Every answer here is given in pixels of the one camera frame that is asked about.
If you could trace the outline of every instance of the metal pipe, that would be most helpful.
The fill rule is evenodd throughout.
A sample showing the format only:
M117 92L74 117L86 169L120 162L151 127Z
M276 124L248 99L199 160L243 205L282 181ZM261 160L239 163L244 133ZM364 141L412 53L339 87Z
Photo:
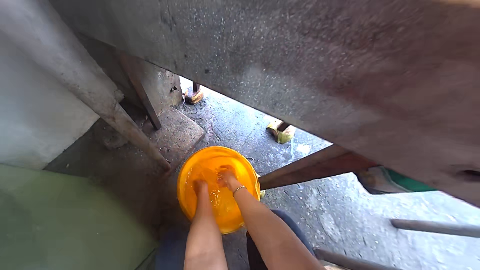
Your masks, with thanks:
M328 261L351 270L400 270L395 267L385 266L367 260L349 258L324 249L316 248L313 252L319 260Z
M0 30L120 134L170 170L168 161L115 100L115 84L48 1L0 1Z
M398 219L391 219L390 223L395 228L403 229L403 230L430 232L430 233L443 233L443 234L480 238L480 226L475 226L475 225L453 224L453 223L434 222L434 221L398 220Z

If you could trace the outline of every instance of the yellow plastic basin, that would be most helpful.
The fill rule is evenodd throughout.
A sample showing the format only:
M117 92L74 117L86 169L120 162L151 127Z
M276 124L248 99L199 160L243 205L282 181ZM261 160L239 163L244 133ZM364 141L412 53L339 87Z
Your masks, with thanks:
M237 151L221 146L203 148L187 159L177 180L177 198L183 213L192 220L197 207L197 196L192 183L204 179L208 183L216 223L221 233L225 234L243 226L243 218L232 192L226 187L218 186L217 173L222 165L235 168L237 179L260 200L260 184L252 165Z

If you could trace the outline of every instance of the forearm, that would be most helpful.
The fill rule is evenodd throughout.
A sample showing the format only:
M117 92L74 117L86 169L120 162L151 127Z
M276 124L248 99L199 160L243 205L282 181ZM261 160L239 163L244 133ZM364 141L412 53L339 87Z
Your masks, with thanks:
M226 270L222 235L215 222L208 193L200 194L187 237L185 270Z
M269 269L323 268L288 225L248 190L242 188L234 197L245 226Z

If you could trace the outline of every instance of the hand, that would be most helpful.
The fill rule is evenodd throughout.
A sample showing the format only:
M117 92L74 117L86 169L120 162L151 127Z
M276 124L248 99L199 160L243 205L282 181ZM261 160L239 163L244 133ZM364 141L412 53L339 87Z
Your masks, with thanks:
M193 190L195 191L195 194L208 194L208 184L205 182L203 179L197 179L193 181Z
M231 165L220 166L217 180L220 187L226 186L232 192L242 186L235 175L235 168Z

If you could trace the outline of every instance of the white wall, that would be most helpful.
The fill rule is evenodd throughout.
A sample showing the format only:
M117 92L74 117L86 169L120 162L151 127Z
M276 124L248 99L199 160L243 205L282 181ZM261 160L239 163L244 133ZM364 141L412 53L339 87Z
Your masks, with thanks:
M42 169L97 119L0 31L0 163Z

